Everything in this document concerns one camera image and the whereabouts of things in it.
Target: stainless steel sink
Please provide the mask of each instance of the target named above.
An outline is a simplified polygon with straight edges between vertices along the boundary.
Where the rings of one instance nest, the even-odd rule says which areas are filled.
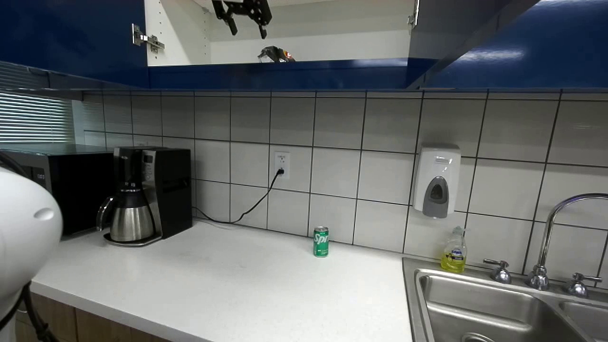
[[[594,342],[608,342],[608,307],[560,303],[560,310]]]
[[[523,291],[432,270],[419,270],[415,286],[434,342],[584,341],[558,310]]]

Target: sink faucet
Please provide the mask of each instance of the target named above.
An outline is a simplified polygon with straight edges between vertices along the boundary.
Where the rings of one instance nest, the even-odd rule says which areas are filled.
[[[586,193],[586,194],[577,194],[571,198],[561,200],[560,204],[556,204],[546,217],[546,231],[542,234],[541,246],[539,246],[539,257],[537,263],[531,270],[531,276],[527,278],[529,288],[533,289],[546,289],[548,288],[548,280],[546,280],[546,253],[548,253],[548,240],[550,240],[550,231],[552,231],[552,219],[556,213],[560,213],[561,210],[565,210],[569,204],[582,200],[582,198],[603,198],[608,200],[608,194],[601,193]]]

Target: electrical outlet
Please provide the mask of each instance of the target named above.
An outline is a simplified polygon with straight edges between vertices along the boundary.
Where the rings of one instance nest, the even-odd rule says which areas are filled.
[[[282,183],[288,183],[288,175],[290,175],[290,156],[288,153],[275,153],[273,155],[273,172],[282,170],[282,175],[278,175],[278,179]]]

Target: faucet handle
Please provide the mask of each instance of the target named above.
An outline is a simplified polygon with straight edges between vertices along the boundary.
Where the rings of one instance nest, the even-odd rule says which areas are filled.
[[[510,284],[510,276],[506,272],[508,263],[504,263],[504,261],[482,261],[482,263],[489,265],[489,267],[497,267],[497,270],[491,272],[491,280],[495,280],[499,284]]]
[[[567,293],[575,295],[575,297],[586,297],[588,289],[584,286],[584,282],[590,282],[590,284],[601,284],[599,278],[586,278],[582,274],[573,274],[571,276],[571,284],[567,288]]]

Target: lower cabinet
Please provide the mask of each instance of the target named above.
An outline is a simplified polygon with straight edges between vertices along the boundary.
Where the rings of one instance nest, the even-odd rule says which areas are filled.
[[[31,295],[33,308],[58,342],[162,342],[151,335]],[[24,308],[14,316],[16,342],[35,342]]]

